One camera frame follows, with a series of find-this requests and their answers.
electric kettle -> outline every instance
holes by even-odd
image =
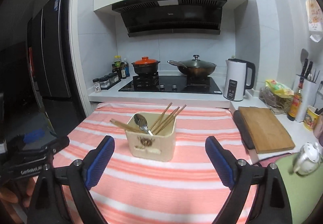
[[[255,83],[256,66],[249,61],[230,58],[227,62],[227,77],[223,96],[229,100],[241,101],[246,89],[252,89]],[[251,69],[251,82],[247,85],[247,70]]]
[[[318,143],[305,143],[294,161],[293,171],[303,176],[315,171],[321,163],[320,151]]]

black glass cooktop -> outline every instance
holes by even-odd
[[[146,86],[136,81],[140,79],[134,76],[133,81],[120,88],[123,92],[178,92],[178,93],[198,93],[198,94],[222,94],[213,78],[207,77],[203,81],[192,81],[186,76],[159,76],[154,77],[154,85]]]

utensil box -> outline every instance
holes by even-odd
[[[161,113],[138,112],[143,115],[148,124],[148,128],[154,124]],[[129,126],[138,128],[134,121],[134,116],[127,123]],[[173,119],[158,135],[150,136],[146,133],[137,133],[126,130],[126,136],[130,152],[133,156],[147,159],[170,161],[173,158],[176,142],[176,118]]]

blue object on floor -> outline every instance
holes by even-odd
[[[223,149],[220,144],[219,144],[219,148],[221,148],[222,151],[225,151],[225,149]],[[209,156],[209,159],[212,162],[216,172],[218,173],[223,185],[229,187],[230,190],[232,190],[235,185],[235,181],[233,178],[233,171],[229,163],[227,162],[227,160],[221,154],[221,151],[219,150],[219,148],[212,140],[212,137],[209,136],[206,139],[205,141],[206,154]]]
[[[95,150],[91,150],[93,152],[98,151],[98,154],[86,171],[86,180],[84,181],[84,184],[88,190],[98,184],[108,162],[112,157],[114,146],[114,139],[110,136],[101,150],[96,150],[100,148],[100,145]]]
[[[43,138],[45,136],[45,131],[42,130],[41,128],[40,129],[36,129],[30,133],[27,133],[25,134],[24,136],[24,142],[26,144],[29,144],[29,143],[32,143],[32,142],[35,142],[41,138]]]

screw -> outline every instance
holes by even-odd
[[[244,159],[238,159],[238,164],[240,166],[245,166],[245,165],[247,165],[247,161],[245,161]]]
[[[76,159],[73,161],[73,165],[74,166],[80,166],[82,164],[82,160],[81,159]]]
[[[50,169],[50,165],[49,164],[45,164],[44,166],[43,166],[43,170],[49,170]]]
[[[276,168],[277,168],[277,165],[276,165],[275,163],[270,163],[270,164],[269,164],[269,167],[270,167],[271,169],[276,169]]]

